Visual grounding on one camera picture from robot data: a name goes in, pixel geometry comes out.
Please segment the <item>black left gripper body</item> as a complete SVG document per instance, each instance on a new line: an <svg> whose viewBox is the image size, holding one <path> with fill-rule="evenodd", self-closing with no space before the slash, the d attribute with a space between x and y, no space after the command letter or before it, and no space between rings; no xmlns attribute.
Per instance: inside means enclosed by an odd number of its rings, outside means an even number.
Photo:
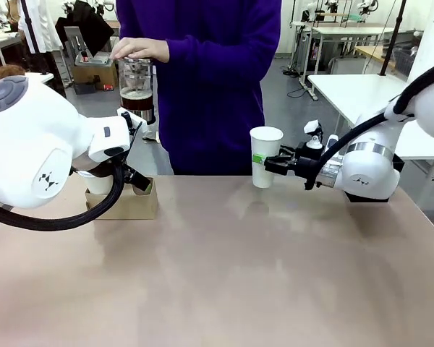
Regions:
<svg viewBox="0 0 434 347"><path fill-rule="evenodd" d="M124 183L131 185L134 189L138 190L140 194L149 194L152 189L153 180L132 167L125 166Z"/></svg>

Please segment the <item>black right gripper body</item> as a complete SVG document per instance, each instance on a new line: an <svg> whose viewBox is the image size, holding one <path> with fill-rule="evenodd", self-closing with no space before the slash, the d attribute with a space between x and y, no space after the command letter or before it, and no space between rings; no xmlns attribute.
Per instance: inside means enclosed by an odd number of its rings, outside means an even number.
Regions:
<svg viewBox="0 0 434 347"><path fill-rule="evenodd" d="M310 148L306 142L299 143L294 154L294 174L303 179L310 179L324 150L325 146L322 144L319 144L317 148Z"/></svg>

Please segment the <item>person left hand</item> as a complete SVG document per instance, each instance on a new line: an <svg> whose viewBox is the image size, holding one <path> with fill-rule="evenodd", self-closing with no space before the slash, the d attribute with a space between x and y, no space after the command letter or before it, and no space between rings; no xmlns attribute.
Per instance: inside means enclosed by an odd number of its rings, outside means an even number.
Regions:
<svg viewBox="0 0 434 347"><path fill-rule="evenodd" d="M168 63L169 46L165 40L150 38L122 38L112 49L112 59L155 59Z"/></svg>

